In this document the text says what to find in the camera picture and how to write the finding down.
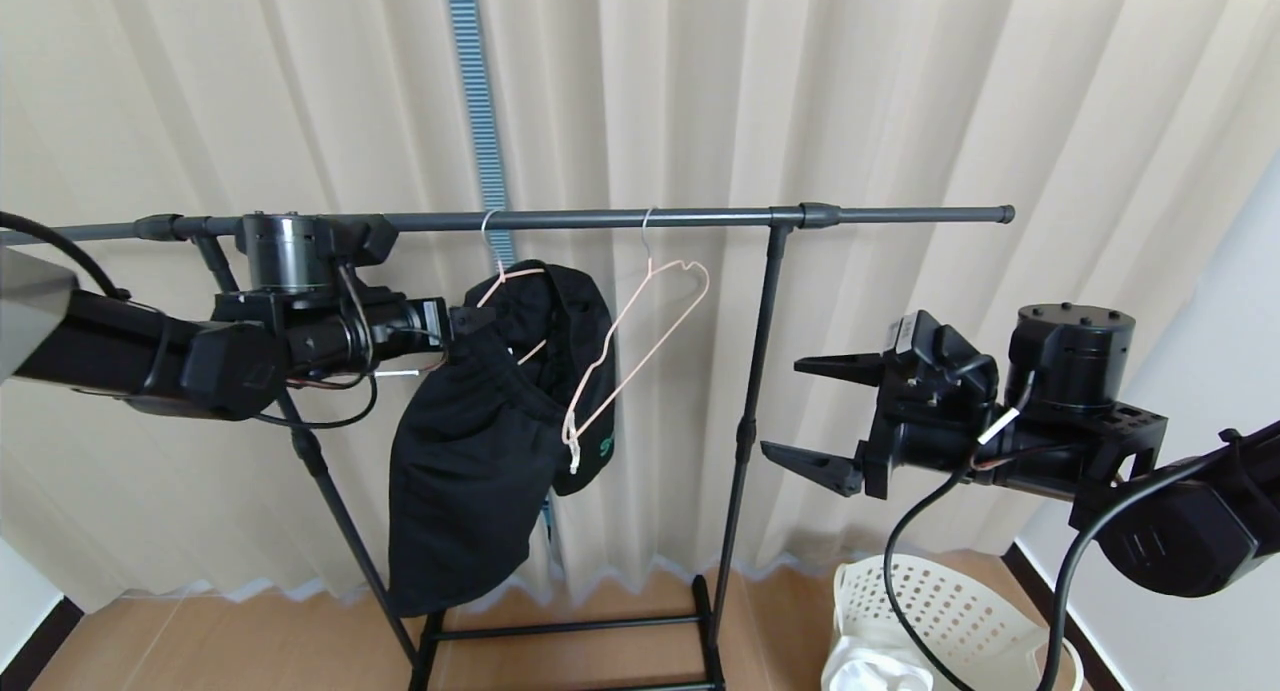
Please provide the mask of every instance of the clothes hanger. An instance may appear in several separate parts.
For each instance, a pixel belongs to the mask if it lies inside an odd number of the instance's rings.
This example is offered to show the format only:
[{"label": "clothes hanger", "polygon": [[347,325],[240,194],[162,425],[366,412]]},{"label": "clothes hanger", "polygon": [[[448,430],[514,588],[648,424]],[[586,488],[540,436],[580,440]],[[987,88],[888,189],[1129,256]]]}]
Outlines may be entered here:
[{"label": "clothes hanger", "polygon": [[[476,303],[476,308],[483,307],[485,302],[489,301],[490,296],[493,296],[494,290],[498,290],[498,287],[507,283],[507,278],[534,276],[535,273],[547,273],[544,267],[526,267],[525,271],[507,273],[506,267],[502,266],[502,258],[498,258],[498,253],[494,251],[493,244],[489,243],[489,235],[484,232],[485,226],[489,225],[489,216],[493,216],[493,214],[498,211],[500,210],[489,209],[489,212],[485,212],[484,219],[480,221],[480,235],[484,237],[485,246],[489,246],[489,255],[492,255],[494,265],[498,266],[498,278],[493,282],[493,287],[489,287],[489,290],[485,290],[484,296],[480,296],[480,303]],[[530,352],[524,356],[524,358],[517,360],[516,366],[525,366],[526,360],[534,358],[534,354],[543,351],[544,346],[547,346],[547,339],[540,340],[538,346],[531,348]]]},{"label": "clothes hanger", "polygon": [[[595,362],[591,363],[591,366],[588,366],[586,371],[582,372],[582,380],[579,381],[577,390],[573,392],[573,398],[568,403],[568,412],[566,412],[564,422],[561,426],[561,440],[563,441],[564,445],[568,447],[570,454],[572,457],[568,466],[568,472],[571,473],[577,472],[579,461],[582,458],[582,449],[577,440],[582,435],[582,433],[586,431],[586,427],[589,427],[591,422],[595,421],[595,418],[598,418],[604,412],[604,408],[608,408],[609,404],[613,403],[613,399],[618,398],[618,394],[622,392],[623,386],[631,383],[636,372],[640,371],[640,367],[644,367],[644,363],[648,363],[649,358],[653,358],[653,354],[658,353],[659,346],[666,343],[668,337],[671,337],[672,331],[675,331],[676,328],[685,321],[685,319],[689,319],[689,315],[694,312],[695,308],[698,308],[699,303],[703,303],[707,292],[712,287],[712,275],[707,271],[707,267],[703,266],[703,264],[696,261],[684,261],[684,258],[677,258],[677,261],[662,264],[662,266],[659,267],[653,267],[653,248],[650,248],[649,239],[648,237],[645,237],[645,229],[646,226],[649,226],[650,212],[653,212],[653,209],[645,211],[644,221],[640,221],[640,241],[641,243],[644,243],[645,256],[648,257],[648,261],[645,262],[646,273],[644,276],[644,282],[640,282],[640,287],[637,287],[635,293],[631,294],[631,299],[627,299],[626,306],[622,307],[622,312],[620,312],[618,317],[614,319],[613,326],[609,326],[608,334],[604,335],[604,348],[600,351],[600,358],[595,360]],[[609,343],[613,340],[613,334],[614,331],[618,330],[618,325],[621,325],[622,319],[625,319],[626,314],[631,311],[631,307],[632,305],[635,305],[636,298],[640,298],[640,294],[644,292],[645,287],[649,285],[649,282],[653,282],[654,278],[659,275],[659,273],[668,271],[672,267],[677,266],[680,267],[681,271],[689,271],[690,267],[695,267],[696,270],[703,273],[704,284],[701,293],[698,294],[698,298],[694,299],[694,303],[689,305],[689,308],[685,310],[685,314],[681,314],[680,319],[676,319],[676,322],[672,322],[671,328],[667,328],[667,333],[663,334],[660,339],[658,339],[658,343],[654,344],[652,349],[649,349],[649,353],[645,353],[644,358],[640,358],[640,363],[636,363],[636,367],[631,369],[631,372],[627,372],[627,376],[623,377],[622,383],[618,384],[617,389],[614,389],[612,394],[609,394],[609,398],[604,399],[604,403],[600,404],[600,408],[595,409],[595,413],[588,417],[586,421],[582,422],[582,426],[576,426],[577,421],[575,418],[573,409],[577,407],[577,401],[581,399],[582,392],[586,389],[586,383],[591,376],[591,372],[595,371],[595,369],[603,366],[604,360],[608,358]]]}]

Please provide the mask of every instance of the white wall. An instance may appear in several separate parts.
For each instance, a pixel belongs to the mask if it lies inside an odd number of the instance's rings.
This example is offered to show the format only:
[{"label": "white wall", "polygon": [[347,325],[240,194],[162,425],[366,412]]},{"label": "white wall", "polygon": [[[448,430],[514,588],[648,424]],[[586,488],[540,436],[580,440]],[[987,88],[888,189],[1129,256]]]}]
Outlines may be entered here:
[{"label": "white wall", "polygon": [[9,665],[61,598],[49,580],[0,539],[0,669]]},{"label": "white wall", "polygon": [[[1142,319],[1137,331],[1143,333]],[[1162,462],[1216,449],[1221,427],[1252,433],[1280,418],[1277,340],[1280,157],[1222,241],[1192,303],[1147,363],[1129,369],[1124,399],[1170,418]],[[1051,576],[1073,536],[1066,517],[1066,504],[1046,504],[1019,536],[1032,562]],[[1133,688],[1277,686],[1280,562],[1262,564],[1215,596],[1188,600],[1129,584],[1094,546],[1070,599],[1075,618]]]}]

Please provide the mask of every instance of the hanger hook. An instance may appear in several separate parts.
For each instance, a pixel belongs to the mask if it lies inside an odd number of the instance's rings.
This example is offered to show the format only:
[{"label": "hanger hook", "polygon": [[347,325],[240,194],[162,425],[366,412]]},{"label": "hanger hook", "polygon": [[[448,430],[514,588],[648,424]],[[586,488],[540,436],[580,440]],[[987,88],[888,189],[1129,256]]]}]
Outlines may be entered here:
[{"label": "hanger hook", "polygon": [[504,278],[507,276],[507,270],[502,267],[502,258],[498,258],[498,252],[494,251],[493,243],[489,241],[489,234],[485,233],[485,226],[489,226],[489,216],[499,211],[502,209],[489,209],[489,211],[485,211],[484,218],[480,220],[480,235],[484,237],[484,244],[489,246],[489,255],[493,257],[494,266],[498,266],[498,278]]},{"label": "hanger hook", "polygon": [[649,214],[654,212],[654,205],[650,205],[648,211],[644,212],[644,221],[640,221],[640,243],[644,243],[644,253],[649,257],[649,264],[653,264],[653,248],[649,246],[649,235],[645,235],[645,229],[649,226]]}]

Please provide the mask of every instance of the curtain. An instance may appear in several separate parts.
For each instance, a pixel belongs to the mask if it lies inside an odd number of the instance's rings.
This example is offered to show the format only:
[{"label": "curtain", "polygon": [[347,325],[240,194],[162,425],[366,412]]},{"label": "curtain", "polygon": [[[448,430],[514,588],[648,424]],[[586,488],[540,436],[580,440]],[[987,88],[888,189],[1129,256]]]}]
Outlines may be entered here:
[{"label": "curtain", "polygon": [[[1020,305],[1139,319],[1130,372],[1280,139],[1277,0],[480,0],[509,198],[521,209],[1015,203],[1010,226],[841,226],[788,244],[763,439],[851,454],[874,392],[791,371],[877,351],[928,308],[1004,357]],[[49,225],[151,212],[479,211],[445,0],[0,0],[0,205]],[[621,398],[617,457],[554,499],[517,573],[577,595],[603,573],[717,560],[760,294],[764,230],[652,230],[698,258],[708,299]],[[520,232],[525,258],[590,273],[611,303],[644,276],[635,230]],[[137,299],[205,319],[188,244],[88,246]],[[55,258],[50,250],[36,253]],[[237,273],[241,255],[228,244]],[[479,234],[402,235],[366,282],[447,296],[490,271]],[[662,278],[621,331],[630,369],[698,290]],[[389,445],[415,381],[321,433],[385,571]],[[301,392],[339,418],[364,392]],[[77,604],[196,580],[230,591],[356,563],[287,433],[146,417],[23,381],[0,394],[5,539]],[[937,473],[842,499],[751,465],[736,562],[876,552]],[[1034,508],[963,489],[908,534],[1001,552]]]}]

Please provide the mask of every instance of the blue striped strip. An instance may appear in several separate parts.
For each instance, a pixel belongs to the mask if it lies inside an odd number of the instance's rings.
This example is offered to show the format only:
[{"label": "blue striped strip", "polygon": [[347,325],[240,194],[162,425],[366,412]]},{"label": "blue striped strip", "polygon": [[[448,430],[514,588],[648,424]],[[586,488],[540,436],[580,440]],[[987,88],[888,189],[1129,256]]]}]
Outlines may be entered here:
[{"label": "blue striped strip", "polygon": [[[458,49],[458,67],[462,68],[462,91],[471,116],[471,143],[475,145],[476,171],[480,175],[480,198],[485,211],[508,209],[507,175],[502,166],[498,122],[493,113],[493,92],[489,90],[489,70],[485,67],[480,31],[480,6],[476,0],[449,0],[449,17]],[[516,243],[511,239],[511,232],[485,232],[485,235],[493,248],[495,264],[503,264],[503,267],[516,264]]]}]

